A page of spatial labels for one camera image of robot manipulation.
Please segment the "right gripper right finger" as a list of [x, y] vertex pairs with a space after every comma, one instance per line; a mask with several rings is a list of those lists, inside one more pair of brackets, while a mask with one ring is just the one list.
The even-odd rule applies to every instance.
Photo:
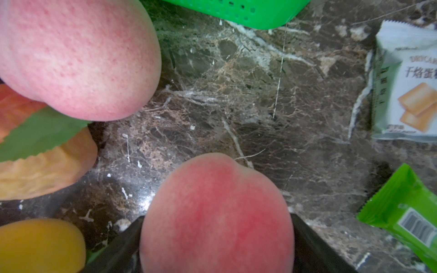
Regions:
[[357, 273], [298, 215], [290, 216], [295, 233], [294, 273]]

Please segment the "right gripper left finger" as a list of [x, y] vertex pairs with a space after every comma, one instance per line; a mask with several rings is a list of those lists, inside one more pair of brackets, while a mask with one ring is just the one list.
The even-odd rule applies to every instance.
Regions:
[[141, 273], [140, 235], [144, 216], [137, 218], [81, 273]]

